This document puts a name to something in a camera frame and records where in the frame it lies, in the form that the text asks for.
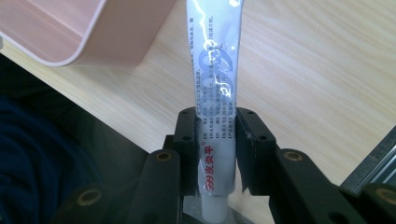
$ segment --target white tube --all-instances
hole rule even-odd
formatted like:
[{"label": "white tube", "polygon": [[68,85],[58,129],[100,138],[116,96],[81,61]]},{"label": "white tube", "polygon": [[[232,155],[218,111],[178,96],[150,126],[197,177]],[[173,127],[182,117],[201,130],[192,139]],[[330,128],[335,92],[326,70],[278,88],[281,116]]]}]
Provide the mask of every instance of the white tube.
[{"label": "white tube", "polygon": [[234,190],[236,71],[243,0],[186,0],[203,217],[227,217]]}]

